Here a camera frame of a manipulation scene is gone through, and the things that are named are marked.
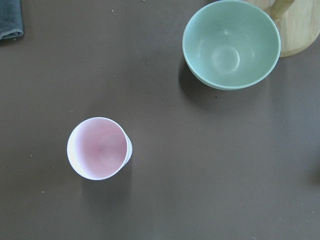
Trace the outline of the pink plastic cup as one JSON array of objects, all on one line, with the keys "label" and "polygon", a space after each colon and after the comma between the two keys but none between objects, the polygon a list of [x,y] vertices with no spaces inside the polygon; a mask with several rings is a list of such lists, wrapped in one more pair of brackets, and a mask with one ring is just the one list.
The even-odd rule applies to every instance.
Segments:
[{"label": "pink plastic cup", "polygon": [[73,129],[66,152],[77,174],[99,181],[114,176],[128,163],[133,146],[117,122],[106,117],[92,117]]}]

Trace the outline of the green bowl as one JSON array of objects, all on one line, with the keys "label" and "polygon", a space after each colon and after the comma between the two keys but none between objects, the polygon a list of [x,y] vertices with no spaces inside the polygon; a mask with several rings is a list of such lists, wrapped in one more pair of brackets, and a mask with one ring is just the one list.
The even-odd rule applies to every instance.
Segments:
[{"label": "green bowl", "polygon": [[242,0],[219,0],[190,18],[182,51],[200,82],[233,91],[270,74],[280,57],[281,39],[274,21],[259,7]]}]

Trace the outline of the wooden stand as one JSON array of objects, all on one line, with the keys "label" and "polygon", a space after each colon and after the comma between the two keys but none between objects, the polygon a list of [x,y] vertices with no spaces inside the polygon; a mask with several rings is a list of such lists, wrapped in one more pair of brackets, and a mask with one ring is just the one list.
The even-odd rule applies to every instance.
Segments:
[{"label": "wooden stand", "polygon": [[249,0],[274,21],[280,35],[280,57],[307,49],[320,34],[320,0]]}]

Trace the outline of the grey folded cloth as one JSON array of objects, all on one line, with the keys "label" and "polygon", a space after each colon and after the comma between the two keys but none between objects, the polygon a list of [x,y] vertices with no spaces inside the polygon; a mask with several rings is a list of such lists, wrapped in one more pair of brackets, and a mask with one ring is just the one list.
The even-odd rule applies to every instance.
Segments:
[{"label": "grey folded cloth", "polygon": [[20,0],[0,1],[0,39],[14,39],[24,35]]}]

